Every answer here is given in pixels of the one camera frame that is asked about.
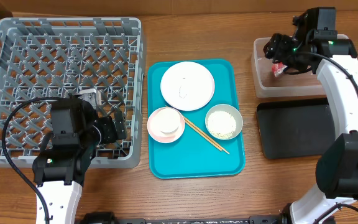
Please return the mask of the pink small bowl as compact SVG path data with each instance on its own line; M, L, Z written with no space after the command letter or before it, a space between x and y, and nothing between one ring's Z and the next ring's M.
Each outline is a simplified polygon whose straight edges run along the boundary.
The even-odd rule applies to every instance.
M184 130L185 130L185 120L184 120L183 115L178 110L175 109L179 113L180 118L181 118L180 125L179 125L178 129L172 134L161 133L160 131L157 130L157 128L154 125L154 117L162 108L155 110L149 116L148 121L147 121L147 130L148 130L149 135L152 137L152 139L154 139L157 142L167 144L167 143L174 142L181 137L181 135L184 133Z

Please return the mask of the grey bowl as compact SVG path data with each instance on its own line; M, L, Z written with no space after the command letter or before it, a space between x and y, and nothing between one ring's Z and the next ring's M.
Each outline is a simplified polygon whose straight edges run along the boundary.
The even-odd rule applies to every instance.
M230 140L241 133L243 119L237 108L227 104L218 104L207 112L205 125L213 137Z

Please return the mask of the large white plate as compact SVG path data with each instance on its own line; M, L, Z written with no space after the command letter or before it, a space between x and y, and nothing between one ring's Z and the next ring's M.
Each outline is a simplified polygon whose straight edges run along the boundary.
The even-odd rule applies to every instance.
M194 111L212 99L215 81L211 72L200 63L179 62L163 74L160 91L170 106L181 111Z

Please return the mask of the white rice pile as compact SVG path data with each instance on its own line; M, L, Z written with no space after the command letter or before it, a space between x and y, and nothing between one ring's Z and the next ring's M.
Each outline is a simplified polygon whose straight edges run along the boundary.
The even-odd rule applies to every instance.
M207 118L208 131L219 139L229 139L236 131L237 124L233 115L225 111L215 111Z

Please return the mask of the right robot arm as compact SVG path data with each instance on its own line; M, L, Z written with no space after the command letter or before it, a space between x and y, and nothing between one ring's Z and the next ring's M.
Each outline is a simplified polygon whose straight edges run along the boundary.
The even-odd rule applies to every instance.
M314 7L293 18L293 35L274 34L264 54L285 74L312 72L322 84L336 140L316 165L316 184L281 212L279 223L333 223L358 201L358 59L350 39L340 39L334 7Z

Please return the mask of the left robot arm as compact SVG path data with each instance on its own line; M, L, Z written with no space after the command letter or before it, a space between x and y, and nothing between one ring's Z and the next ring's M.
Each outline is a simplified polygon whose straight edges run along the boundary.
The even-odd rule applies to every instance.
M50 110L52 131L32 164L37 194L37 223L74 223L85 173L99 145L127 137L121 110L100 117L80 98L60 98Z

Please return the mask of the white cup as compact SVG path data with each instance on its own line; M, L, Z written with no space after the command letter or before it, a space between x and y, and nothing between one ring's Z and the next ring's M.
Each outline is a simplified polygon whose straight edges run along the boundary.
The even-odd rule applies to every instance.
M174 133L180 125L180 115L172 108L162 108L154 117L154 125L163 134Z

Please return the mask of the red snack wrapper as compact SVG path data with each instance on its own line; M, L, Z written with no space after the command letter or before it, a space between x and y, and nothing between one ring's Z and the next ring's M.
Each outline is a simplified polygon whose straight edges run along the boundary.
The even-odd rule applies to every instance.
M287 68L287 66L284 65L282 62L274 63L272 65L272 73L273 73L274 77L279 77L281 74L284 73L286 68Z

